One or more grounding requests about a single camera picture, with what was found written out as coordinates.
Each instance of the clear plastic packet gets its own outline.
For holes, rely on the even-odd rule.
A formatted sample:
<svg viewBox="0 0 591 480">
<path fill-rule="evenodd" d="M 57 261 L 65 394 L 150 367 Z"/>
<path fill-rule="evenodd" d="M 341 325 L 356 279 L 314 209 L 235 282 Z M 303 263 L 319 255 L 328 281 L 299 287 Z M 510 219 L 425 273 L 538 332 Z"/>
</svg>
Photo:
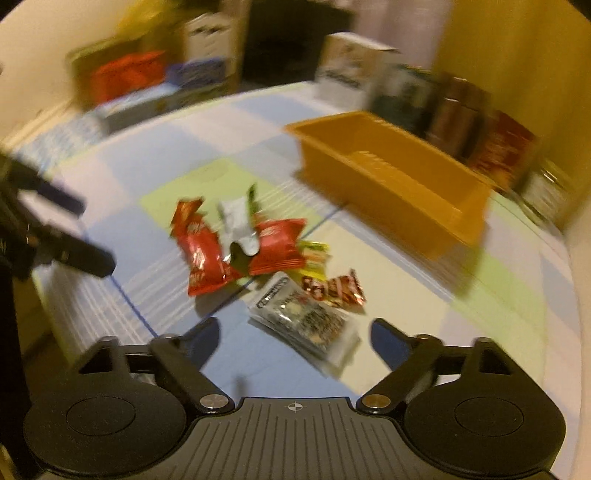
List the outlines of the clear plastic packet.
<svg viewBox="0 0 591 480">
<path fill-rule="evenodd" d="M 310 297 L 285 272 L 271 277 L 249 311 L 324 373 L 340 370 L 359 341 L 347 316 Z"/>
</svg>

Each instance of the orange plastic bin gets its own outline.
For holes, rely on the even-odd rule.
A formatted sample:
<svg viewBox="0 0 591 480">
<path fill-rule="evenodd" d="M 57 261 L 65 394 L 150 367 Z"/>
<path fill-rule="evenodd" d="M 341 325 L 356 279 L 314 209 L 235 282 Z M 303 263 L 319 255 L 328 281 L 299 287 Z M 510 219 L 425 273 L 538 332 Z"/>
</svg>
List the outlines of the orange plastic bin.
<svg viewBox="0 0 591 480">
<path fill-rule="evenodd" d="M 395 242 L 436 260 L 480 242 L 491 185 L 445 153 L 368 112 L 287 125 L 302 176 Z"/>
</svg>

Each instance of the metal screw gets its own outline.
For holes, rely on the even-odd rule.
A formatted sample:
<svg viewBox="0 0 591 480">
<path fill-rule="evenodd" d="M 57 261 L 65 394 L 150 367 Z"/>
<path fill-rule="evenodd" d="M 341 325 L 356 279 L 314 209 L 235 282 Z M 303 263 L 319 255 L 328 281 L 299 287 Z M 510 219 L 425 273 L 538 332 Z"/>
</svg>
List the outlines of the metal screw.
<svg viewBox="0 0 591 480">
<path fill-rule="evenodd" d="M 199 403 L 209 410 L 219 410 L 220 408 L 224 408 L 228 402 L 230 401 L 225 395 L 220 395 L 217 393 L 205 395 L 204 397 L 201 397 L 201 400 L 199 400 Z"/>
<path fill-rule="evenodd" d="M 364 396 L 361 403 L 367 408 L 379 410 L 380 408 L 386 408 L 390 405 L 390 399 L 386 395 L 372 394 Z"/>
</svg>

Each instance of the tablecloth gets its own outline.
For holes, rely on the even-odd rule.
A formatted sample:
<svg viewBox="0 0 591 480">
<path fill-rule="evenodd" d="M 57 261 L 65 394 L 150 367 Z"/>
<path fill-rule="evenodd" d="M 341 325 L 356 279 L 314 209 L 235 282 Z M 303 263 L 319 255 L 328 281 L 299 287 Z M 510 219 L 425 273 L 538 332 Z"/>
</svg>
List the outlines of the tablecloth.
<svg viewBox="0 0 591 480">
<path fill-rule="evenodd" d="M 560 235 L 537 228 L 514 202 L 494 194 L 480 248 L 457 249 L 436 264 L 412 256 L 294 175 L 300 152 L 282 127 L 337 112 L 314 98 L 313 85 L 295 84 L 184 109 L 66 161 L 44 160 L 56 183 L 87 198 L 87 210 L 75 219 L 34 195 L 26 201 L 42 218 L 109 248 L 118 262 L 103 280 L 60 265 L 35 272 L 61 347 L 72 358 L 104 335 L 145 343 L 215 314 L 222 343 L 203 371 L 235 400 L 356 399 L 388 373 L 368 343 L 374 317 L 454 345 L 490 336 L 563 412 L 567 437 L 554 473 L 567 479 L 579 428 L 581 356 L 577 298 Z M 254 182 L 273 216 L 306 218 L 305 236 L 330 244 L 329 275 L 355 268 L 365 288 L 365 312 L 352 313 L 363 342 L 339 379 L 323 377 L 248 323 L 255 284 L 196 301 L 187 296 L 188 269 L 168 231 L 177 199 L 205 196 L 203 210 L 217 228 L 215 203 Z"/>
</svg>

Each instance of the yellow candy wrapper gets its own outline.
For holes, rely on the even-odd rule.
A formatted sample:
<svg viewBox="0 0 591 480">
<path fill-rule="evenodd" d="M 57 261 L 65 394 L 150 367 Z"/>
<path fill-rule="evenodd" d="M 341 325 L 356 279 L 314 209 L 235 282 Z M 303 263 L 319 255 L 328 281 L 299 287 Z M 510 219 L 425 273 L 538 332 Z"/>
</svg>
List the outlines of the yellow candy wrapper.
<svg viewBox="0 0 591 480">
<path fill-rule="evenodd" d="M 320 281 L 326 281 L 326 262 L 329 259 L 329 246 L 321 242 L 309 242 L 301 240 L 298 248 L 306 259 L 304 268 L 297 270 L 302 277 L 312 277 Z"/>
</svg>

